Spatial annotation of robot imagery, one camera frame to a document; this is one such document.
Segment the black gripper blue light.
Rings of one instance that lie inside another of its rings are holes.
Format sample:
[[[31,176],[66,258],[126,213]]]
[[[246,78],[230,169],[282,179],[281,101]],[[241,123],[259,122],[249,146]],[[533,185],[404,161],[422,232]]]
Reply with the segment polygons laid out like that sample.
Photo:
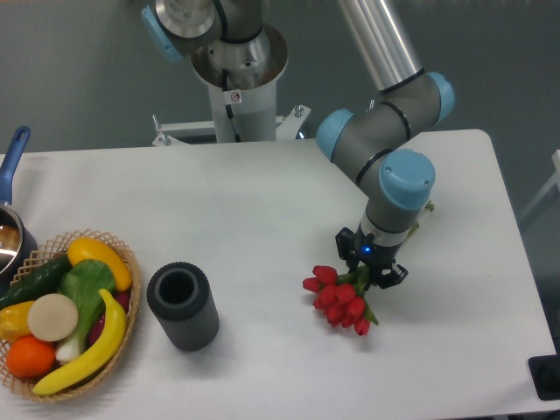
[[[370,268],[370,283],[382,290],[397,286],[409,274],[401,264],[396,264],[396,254],[403,243],[403,233],[389,233],[373,228],[358,227],[356,234],[343,227],[335,242],[339,258],[346,263],[349,273],[360,264]]]

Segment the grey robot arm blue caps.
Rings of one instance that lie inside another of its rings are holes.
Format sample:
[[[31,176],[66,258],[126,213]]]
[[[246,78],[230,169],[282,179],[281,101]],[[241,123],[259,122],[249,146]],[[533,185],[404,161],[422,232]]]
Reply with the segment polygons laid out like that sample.
[[[387,289],[407,276],[396,254],[435,181],[431,161],[406,143],[446,118],[455,95],[443,75],[424,71],[389,2],[339,8],[381,99],[363,115],[331,113],[316,142],[367,196],[359,226],[336,235],[339,257]],[[260,2],[152,1],[141,19],[157,49],[171,61],[189,58],[206,84],[218,142],[278,139],[276,83],[288,53]]]

